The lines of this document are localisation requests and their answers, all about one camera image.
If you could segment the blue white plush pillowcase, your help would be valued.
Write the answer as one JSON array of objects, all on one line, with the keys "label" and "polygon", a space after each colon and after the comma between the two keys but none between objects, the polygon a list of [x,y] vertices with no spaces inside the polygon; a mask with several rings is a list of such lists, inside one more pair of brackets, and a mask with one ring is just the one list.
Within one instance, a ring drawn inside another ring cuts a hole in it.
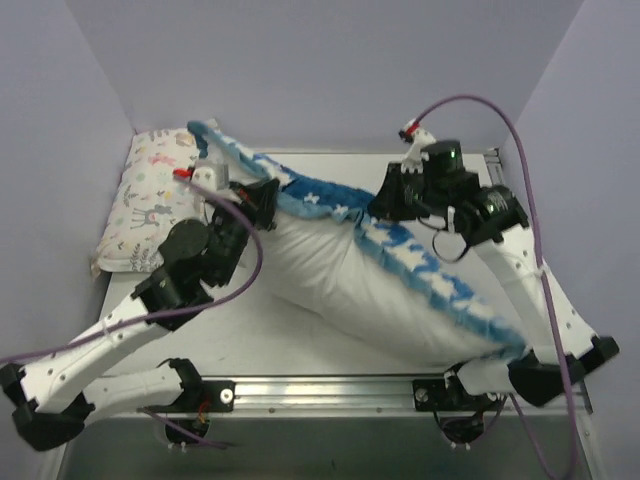
[{"label": "blue white plush pillowcase", "polygon": [[239,182],[278,180],[276,226],[259,235],[266,290],[319,315],[347,335],[429,365],[513,358],[522,331],[406,227],[368,214],[368,191],[293,171],[191,121],[200,160],[224,163]]}]

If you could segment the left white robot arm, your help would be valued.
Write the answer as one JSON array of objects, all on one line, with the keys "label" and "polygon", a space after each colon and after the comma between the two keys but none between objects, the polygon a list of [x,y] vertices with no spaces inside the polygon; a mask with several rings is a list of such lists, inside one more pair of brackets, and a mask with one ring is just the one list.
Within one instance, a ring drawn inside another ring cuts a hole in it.
[{"label": "left white robot arm", "polygon": [[247,243],[258,239],[258,231],[274,228],[279,186],[276,179],[234,182],[233,201],[196,187],[215,207],[210,222],[176,223],[159,247],[161,265],[71,343],[33,354],[24,364],[2,366],[1,388],[14,405],[19,437],[45,452],[116,414],[144,407],[168,412],[199,408],[205,383],[188,359],[167,359],[134,374],[107,372],[215,306],[208,288],[227,285]]}]

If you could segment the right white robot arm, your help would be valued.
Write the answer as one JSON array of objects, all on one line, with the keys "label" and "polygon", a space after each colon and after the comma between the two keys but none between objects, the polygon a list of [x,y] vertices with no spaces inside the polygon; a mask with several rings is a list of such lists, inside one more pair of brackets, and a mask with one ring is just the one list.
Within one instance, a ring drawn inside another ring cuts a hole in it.
[{"label": "right white robot arm", "polygon": [[517,394],[546,405],[620,352],[577,313],[546,268],[533,220],[502,184],[483,186],[465,168],[457,140],[415,137],[401,162],[387,167],[369,212],[380,220],[443,220],[493,273],[524,323],[514,359],[464,363],[443,385],[446,402],[465,409],[479,395]]}]

